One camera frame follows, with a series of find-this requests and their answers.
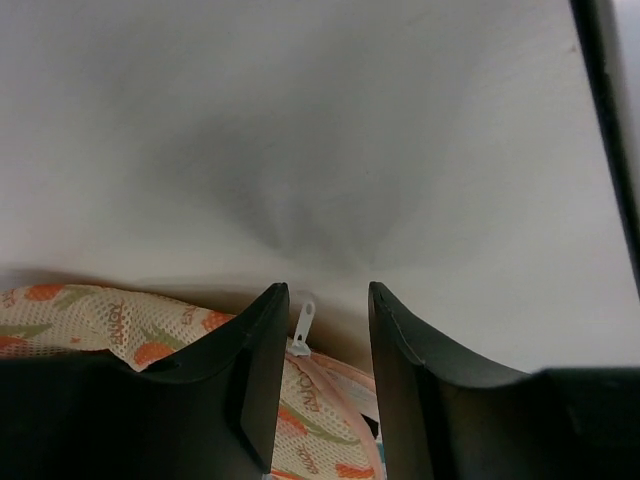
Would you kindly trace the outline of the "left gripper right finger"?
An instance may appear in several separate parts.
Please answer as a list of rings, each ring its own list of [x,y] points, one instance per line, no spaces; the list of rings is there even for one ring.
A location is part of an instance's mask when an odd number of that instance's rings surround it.
[[[639,372],[524,373],[492,361],[369,286],[369,331],[392,479],[635,479]]]

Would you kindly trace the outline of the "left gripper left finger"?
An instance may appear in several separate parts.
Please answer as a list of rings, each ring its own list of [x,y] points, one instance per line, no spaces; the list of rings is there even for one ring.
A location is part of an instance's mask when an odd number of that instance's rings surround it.
[[[90,285],[1,297],[5,479],[265,479],[289,313]]]

